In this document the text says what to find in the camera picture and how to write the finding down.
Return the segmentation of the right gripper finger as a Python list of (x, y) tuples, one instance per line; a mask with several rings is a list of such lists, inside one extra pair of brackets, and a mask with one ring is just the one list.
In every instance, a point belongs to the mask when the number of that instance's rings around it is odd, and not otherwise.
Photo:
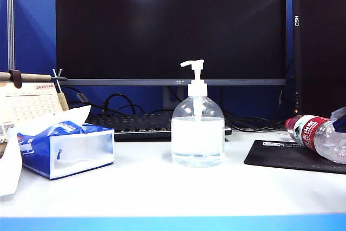
[(338, 120), (342, 116), (344, 116), (346, 113), (346, 107), (339, 108), (331, 113), (330, 119), (331, 120)]
[(335, 132), (337, 133), (346, 133), (346, 120), (345, 118), (339, 118), (332, 123)]

